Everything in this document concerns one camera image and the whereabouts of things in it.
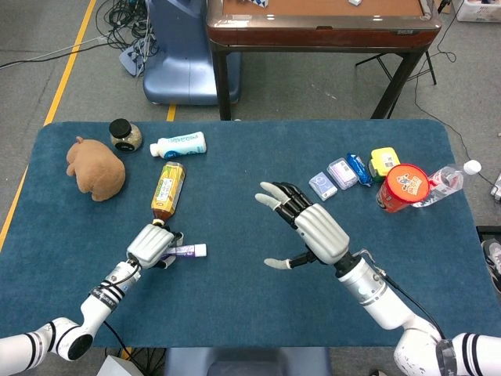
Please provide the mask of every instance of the robotic arm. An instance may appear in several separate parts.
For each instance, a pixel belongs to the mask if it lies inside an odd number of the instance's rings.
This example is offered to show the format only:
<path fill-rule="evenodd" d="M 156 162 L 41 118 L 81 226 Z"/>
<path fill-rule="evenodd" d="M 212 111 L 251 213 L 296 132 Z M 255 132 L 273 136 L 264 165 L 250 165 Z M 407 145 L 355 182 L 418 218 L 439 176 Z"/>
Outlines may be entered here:
<path fill-rule="evenodd" d="M 272 197 L 256 200 L 277 212 L 306 243 L 306 253 L 287 260 L 267 258 L 276 269 L 293 269 L 309 262 L 334 265 L 337 279 L 369 315 L 386 330 L 403 327 L 395 362 L 408 376 L 495 376 L 501 374 L 501 338 L 460 334 L 452 341 L 417 316 L 388 287 L 386 273 L 371 267 L 360 253 L 348 250 L 349 236 L 319 204 L 313 204 L 289 183 L 261 183 Z"/>
<path fill-rule="evenodd" d="M 127 261 L 94 287 L 81 305 L 82 325 L 61 317 L 36 331 L 0 339 L 0 376 L 35 368 L 48 352 L 65 360 L 77 360 L 90 349 L 96 332 L 118 303 L 141 277 L 142 269 L 167 268 L 175 256 L 161 261 L 166 248 L 182 239 L 182 234 L 146 225 L 127 248 Z"/>

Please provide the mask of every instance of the glass jar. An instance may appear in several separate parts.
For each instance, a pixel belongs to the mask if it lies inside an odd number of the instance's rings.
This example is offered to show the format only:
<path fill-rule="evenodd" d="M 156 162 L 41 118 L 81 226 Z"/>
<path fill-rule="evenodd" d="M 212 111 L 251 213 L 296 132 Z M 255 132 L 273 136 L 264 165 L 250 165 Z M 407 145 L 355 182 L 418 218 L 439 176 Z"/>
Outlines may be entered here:
<path fill-rule="evenodd" d="M 125 119 L 113 120 L 110 123 L 110 134 L 111 143 L 125 153 L 136 151 L 142 144 L 139 128 Z"/>

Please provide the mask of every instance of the stuffed animal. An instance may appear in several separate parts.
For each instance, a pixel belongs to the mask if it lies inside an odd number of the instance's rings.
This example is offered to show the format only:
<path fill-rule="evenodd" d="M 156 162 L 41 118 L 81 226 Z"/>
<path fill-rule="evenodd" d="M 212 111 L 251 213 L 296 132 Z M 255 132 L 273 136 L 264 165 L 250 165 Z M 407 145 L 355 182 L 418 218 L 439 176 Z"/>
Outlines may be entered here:
<path fill-rule="evenodd" d="M 77 137 L 68 150 L 68 176 L 77 176 L 78 189 L 91 192 L 94 201 L 104 201 L 120 192 L 125 181 L 125 167 L 103 143 Z"/>

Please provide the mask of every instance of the gray carpet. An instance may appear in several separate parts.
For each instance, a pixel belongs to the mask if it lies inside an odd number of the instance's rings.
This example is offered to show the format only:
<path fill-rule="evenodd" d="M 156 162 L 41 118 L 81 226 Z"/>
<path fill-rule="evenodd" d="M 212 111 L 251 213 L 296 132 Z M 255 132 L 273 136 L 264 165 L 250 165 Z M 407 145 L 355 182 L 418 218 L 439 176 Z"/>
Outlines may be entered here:
<path fill-rule="evenodd" d="M 103 3 L 98 0 L 97 6 Z M 4 0 L 0 12 L 0 64 L 26 59 L 66 47 L 74 42 L 87 2 L 64 0 Z M 452 19 L 444 15 L 445 26 Z M 96 36 L 89 24 L 85 39 Z M 442 49 L 453 51 L 457 61 L 436 56 L 438 85 L 429 76 L 420 79 L 418 102 L 463 134 L 470 156 L 483 165 L 490 180 L 499 174 L 501 161 L 501 113 L 498 97 L 501 66 L 498 24 L 457 23 L 451 27 Z M 247 54 L 243 60 L 243 92 L 234 106 L 235 118 L 367 118 L 387 84 L 376 62 L 357 69 L 353 64 L 366 56 L 346 54 Z M 389 67 L 398 58 L 386 56 Z M 3 223 L 26 166 L 31 145 L 40 129 L 59 84 L 66 60 L 23 64 L 0 70 L 0 223 Z M 159 120 L 166 106 L 148 103 L 142 83 L 126 74 L 117 51 L 102 47 L 77 58 L 67 89 L 56 113 L 57 121 Z M 414 83 L 405 86 L 393 118 L 427 118 L 414 105 Z M 215 120 L 215 107 L 179 107 L 179 120 Z M 465 161 L 460 138 L 449 132 L 456 159 Z M 501 206 L 488 195 L 481 179 L 466 188 L 478 225 L 499 225 Z M 392 349 L 333 349 L 335 375 L 364 376 L 371 367 L 398 375 Z M 63 362 L 50 356 L 38 369 L 25 375 L 95 375 L 103 362 L 103 349 L 93 349 L 82 360 Z"/>

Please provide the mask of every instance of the blue tablecloth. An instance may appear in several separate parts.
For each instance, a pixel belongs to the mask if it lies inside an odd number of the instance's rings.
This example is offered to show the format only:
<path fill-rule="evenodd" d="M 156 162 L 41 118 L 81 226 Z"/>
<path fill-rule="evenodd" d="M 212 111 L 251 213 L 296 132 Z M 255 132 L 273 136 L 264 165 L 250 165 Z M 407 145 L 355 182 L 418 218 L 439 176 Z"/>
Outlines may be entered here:
<path fill-rule="evenodd" d="M 393 146 L 401 162 L 433 172 L 453 162 L 443 127 L 433 121 L 262 121 L 136 123 L 144 145 L 117 155 L 127 179 L 114 198 L 96 203 L 66 175 L 75 136 L 110 145 L 107 124 L 71 122 L 43 128 L 5 246 L 0 254 L 0 336 L 34 330 L 67 316 L 119 262 L 145 224 L 164 162 L 150 156 L 159 137 L 203 131 L 206 154 L 180 157 L 186 167 L 170 220 L 187 244 L 208 256 L 146 270 L 109 322 L 131 346 L 394 345 L 318 263 L 290 272 L 263 259 L 301 253 L 299 236 L 254 194 L 260 181 L 297 184 L 313 201 L 308 180 L 347 152 L 368 161 Z M 357 185 L 323 205 L 351 237 L 433 313 L 448 336 L 501 335 L 501 311 L 490 285 L 463 193 L 426 209 L 397 214 L 376 203 L 378 186 Z M 117 345 L 101 328 L 96 345 Z"/>

